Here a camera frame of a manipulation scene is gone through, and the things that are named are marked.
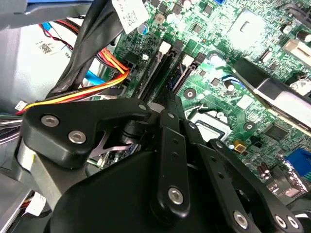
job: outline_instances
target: white connector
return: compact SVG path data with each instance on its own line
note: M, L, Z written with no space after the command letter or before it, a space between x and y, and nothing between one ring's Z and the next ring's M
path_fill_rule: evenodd
M194 58L186 54L181 64L183 64L186 67L189 67L193 61L194 61Z
M162 44L160 45L159 51L163 54L168 53L168 51L170 50L171 45L165 41L162 41Z
M290 39L283 49L311 67L311 48L299 40Z

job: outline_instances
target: screw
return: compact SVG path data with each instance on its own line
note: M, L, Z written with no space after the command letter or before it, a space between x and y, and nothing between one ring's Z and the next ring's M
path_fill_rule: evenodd
M86 135L81 131L74 130L68 134L68 138L72 143L83 144L86 142Z
M46 115L41 118L42 124L48 127L55 127L59 125L59 120L55 116Z
M233 217L234 217L234 220L239 224L240 227L242 227L243 229L247 229L248 222L247 222L246 218L239 211L237 211L237 210L234 211Z
M216 142L216 145L219 147L219 148L222 148L223 146L222 146L222 144L220 143L220 142Z
M193 129L196 128L195 124L193 124L192 122L189 122L189 125L190 125L190 127L193 128Z
M276 215L275 217L276 217L276 222L277 222L282 228L286 228L286 227L287 227L287 226L286 226L286 223L284 222L284 220L283 220L280 216Z
M139 104L138 107L139 107L140 109L144 110L144 111L147 110L147 108L146 108L145 105L143 105L143 104Z
M169 198L176 205L181 205L184 201L184 196L177 188L169 189Z
M175 116L172 113L167 113L167 115L169 115L170 118L175 118Z
M296 229L299 228L298 223L291 216L287 216L287 219L289 220L289 222L291 223L293 227L295 227Z

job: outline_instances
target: blue connector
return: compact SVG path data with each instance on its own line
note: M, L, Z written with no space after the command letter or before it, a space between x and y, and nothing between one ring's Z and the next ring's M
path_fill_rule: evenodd
M214 0L215 2L217 2L219 5L224 4L225 0Z

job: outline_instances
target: yellow wire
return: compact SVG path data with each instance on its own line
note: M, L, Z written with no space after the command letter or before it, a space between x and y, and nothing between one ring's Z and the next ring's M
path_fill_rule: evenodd
M127 71L119 79L117 79L115 81L111 80L110 83L107 82L107 83L104 83L102 85L95 86L95 87L93 87L91 89L88 89L88 90L85 90L85 91L80 91L80 92L77 92L77 93L74 93L74 94L71 94L71 95L67 95L67 96L63 96L63 97L60 97L60 98L57 98L57 99L48 100L48 101L44 101L44 102L38 102L38 103L32 103L32 104L27 105L24 109L29 109L31 107L38 106L38 105L58 103L58 102L61 102L61 101L67 100L67 99L71 99L71 98L76 97L76 96L80 96L80 95L84 95L84 94L89 94L89 93L92 93L92 92L100 91L102 89L106 89L108 87L114 86L114 85L122 82L124 79L126 79L128 74L129 74L129 71Z
M118 69L118 71L121 72L121 74L125 74L124 70L113 59L107 56L107 54L105 54L104 52L103 52L103 55L108 61L110 61Z

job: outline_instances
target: sticker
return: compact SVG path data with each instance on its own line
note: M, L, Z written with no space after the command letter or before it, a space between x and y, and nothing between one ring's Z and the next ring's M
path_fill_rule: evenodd
M240 101L237 103L237 106L239 106L240 108L245 110L246 108L248 108L251 105L252 102L254 102L253 98L249 97L248 95L244 95L240 99Z
M131 33L149 19L148 12L141 0L112 0L125 33Z
M34 197L32 198L30 204L27 206L25 213L32 214L34 216L39 216L45 206L47 200L44 196L35 192Z
M18 104L15 106L15 109L18 110L18 111L21 111L21 110L23 110L26 106L27 106L27 103L21 100L21 101L18 102Z

